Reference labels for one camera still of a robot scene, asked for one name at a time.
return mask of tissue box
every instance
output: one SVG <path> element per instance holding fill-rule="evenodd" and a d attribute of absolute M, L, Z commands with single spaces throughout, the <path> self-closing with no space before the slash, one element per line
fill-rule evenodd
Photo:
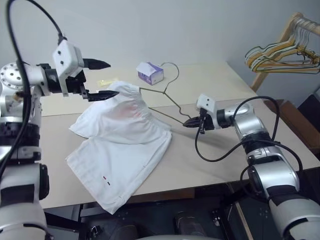
<path fill-rule="evenodd" d="M 150 85 L 154 85 L 164 79 L 164 70 L 151 62 L 141 62 L 136 67 L 140 79 Z"/>

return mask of white cloth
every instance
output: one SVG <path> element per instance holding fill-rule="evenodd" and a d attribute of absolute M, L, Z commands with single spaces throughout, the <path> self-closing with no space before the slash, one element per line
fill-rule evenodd
<path fill-rule="evenodd" d="M 159 163 L 171 127 L 155 118 L 138 86 L 117 81 L 120 92 L 93 103 L 70 127 L 88 138 L 66 161 L 103 209 L 114 214 Z"/>

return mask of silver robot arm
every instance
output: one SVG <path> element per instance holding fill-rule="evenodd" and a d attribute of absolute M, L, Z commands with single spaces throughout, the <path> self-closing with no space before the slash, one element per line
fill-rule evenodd
<path fill-rule="evenodd" d="M 299 178 L 281 149 L 271 141 L 263 122 L 255 115 L 252 105 L 245 103 L 232 120 L 238 105 L 217 109 L 210 97 L 201 95 L 197 109 L 207 113 L 208 129 L 234 126 L 240 141 L 251 140 L 242 146 L 246 153 L 249 180 L 252 188 L 268 200 L 278 231 L 284 239 L 320 239 L 320 206 L 299 194 Z"/>
<path fill-rule="evenodd" d="M 110 67 L 103 61 L 83 59 L 80 50 L 62 40 L 53 53 L 56 69 L 45 64 L 24 64 L 31 91 L 31 113 L 27 129 L 0 181 L 0 240 L 50 239 L 40 200 L 49 194 L 47 166 L 39 147 L 40 98 L 51 93 L 80 94 L 88 101 L 112 98 L 116 91 L 89 93 L 83 68 Z M 12 147 L 23 122 L 23 82 L 16 63 L 0 69 L 0 163 Z"/>

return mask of wooden rack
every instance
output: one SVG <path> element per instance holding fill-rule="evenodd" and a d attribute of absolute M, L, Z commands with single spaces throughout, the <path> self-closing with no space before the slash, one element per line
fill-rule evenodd
<path fill-rule="evenodd" d="M 296 12 L 294 13 L 290 20 L 288 21 L 287 25 L 285 26 L 280 38 L 279 38 L 279 42 L 285 42 L 289 39 L 289 37 L 291 36 L 292 34 L 292 31 L 293 31 L 293 26 L 295 24 L 297 24 L 299 27 L 301 28 L 304 28 L 318 36 L 320 36 L 320 24 L 318 23 L 315 23 L 315 25 L 313 25 L 312 27 L 310 25 L 305 25 L 305 23 L 315 23 L 307 18 L 305 18 L 303 16 L 302 13 L 300 12 Z M 257 91 L 258 88 L 261 86 L 261 84 L 263 83 L 263 81 L 265 80 L 265 78 L 268 76 L 268 72 L 258 72 L 254 78 L 254 81 L 251 85 L 251 88 L 253 91 Z"/>

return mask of white wall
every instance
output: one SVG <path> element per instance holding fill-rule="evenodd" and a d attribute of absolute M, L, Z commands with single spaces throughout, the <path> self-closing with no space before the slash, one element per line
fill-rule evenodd
<path fill-rule="evenodd" d="M 320 22 L 319 0 L 37 1 L 86 58 L 133 67 L 146 60 L 180 65 L 228 61 L 248 84 L 255 76 L 244 64 L 249 49 L 276 41 L 294 12 Z M 0 66 L 16 59 L 5 29 L 5 2 L 0 1 Z M 24 1 L 14 3 L 12 16 L 23 59 L 51 64 L 57 34 L 48 19 Z M 320 38 L 311 46 L 320 52 Z M 258 94 L 299 105 L 318 84 L 319 74 L 274 73 Z"/>

